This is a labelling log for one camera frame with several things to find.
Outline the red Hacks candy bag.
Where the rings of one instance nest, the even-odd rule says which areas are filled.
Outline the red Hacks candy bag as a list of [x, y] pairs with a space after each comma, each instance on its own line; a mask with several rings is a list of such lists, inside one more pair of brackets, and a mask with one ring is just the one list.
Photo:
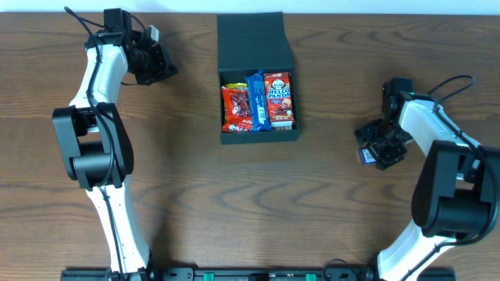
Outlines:
[[248, 89], [238, 91], [221, 87], [225, 107], [224, 133], [249, 132], [252, 130], [251, 107], [248, 99]]

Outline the red Hello Panda box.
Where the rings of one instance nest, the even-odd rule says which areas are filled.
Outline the red Hello Panda box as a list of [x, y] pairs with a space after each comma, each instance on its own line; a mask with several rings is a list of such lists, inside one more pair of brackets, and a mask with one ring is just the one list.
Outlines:
[[289, 73], [265, 73], [264, 83], [271, 128], [273, 130], [291, 130], [295, 118]]

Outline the blue cookie wrapper pack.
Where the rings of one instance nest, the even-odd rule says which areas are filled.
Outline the blue cookie wrapper pack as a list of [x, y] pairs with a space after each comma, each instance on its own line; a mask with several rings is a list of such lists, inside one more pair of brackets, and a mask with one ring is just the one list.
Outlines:
[[263, 74], [263, 70], [259, 69], [257, 73], [245, 76], [251, 107], [252, 132], [271, 131]]

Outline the black gift box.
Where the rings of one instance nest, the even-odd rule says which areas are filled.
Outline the black gift box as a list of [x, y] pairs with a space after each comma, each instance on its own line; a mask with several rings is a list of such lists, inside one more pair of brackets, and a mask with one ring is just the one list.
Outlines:
[[219, 14], [221, 144], [296, 141], [295, 64], [280, 12]]

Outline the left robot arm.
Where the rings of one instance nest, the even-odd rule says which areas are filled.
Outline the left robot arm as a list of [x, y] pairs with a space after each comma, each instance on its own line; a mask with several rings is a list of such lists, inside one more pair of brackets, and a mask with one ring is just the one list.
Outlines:
[[68, 177], [97, 210], [109, 245], [108, 269], [65, 270], [63, 280], [158, 280], [130, 190], [134, 152], [116, 103], [123, 77], [149, 86], [177, 74], [154, 26], [135, 30], [136, 16], [107, 9], [84, 45], [87, 66], [75, 98], [52, 113]]

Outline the small dark blue box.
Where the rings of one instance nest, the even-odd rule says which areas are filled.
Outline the small dark blue box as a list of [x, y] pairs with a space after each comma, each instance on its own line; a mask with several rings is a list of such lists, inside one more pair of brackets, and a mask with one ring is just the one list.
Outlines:
[[360, 148], [359, 149], [359, 158], [360, 162], [363, 165], [372, 165], [377, 162], [377, 160], [372, 156], [370, 151], [367, 148]]

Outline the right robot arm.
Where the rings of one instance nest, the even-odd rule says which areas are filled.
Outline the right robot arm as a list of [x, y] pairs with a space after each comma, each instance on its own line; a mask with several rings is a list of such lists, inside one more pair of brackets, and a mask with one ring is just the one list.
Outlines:
[[454, 280], [452, 269], [431, 268], [440, 254], [482, 241], [499, 215], [499, 150], [483, 146], [445, 114], [444, 99], [413, 90], [396, 76], [382, 86], [383, 118], [355, 131], [364, 164], [385, 170], [413, 141], [426, 159], [412, 194], [412, 219], [357, 280]]

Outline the yellow Hacks candy bag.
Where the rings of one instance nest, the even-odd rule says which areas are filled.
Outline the yellow Hacks candy bag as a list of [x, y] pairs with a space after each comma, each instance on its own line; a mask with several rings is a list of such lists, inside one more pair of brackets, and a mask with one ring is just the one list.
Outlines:
[[224, 84], [224, 88], [227, 89], [235, 89], [238, 91], [246, 91], [248, 89], [248, 86], [246, 83], [231, 83], [231, 84]]

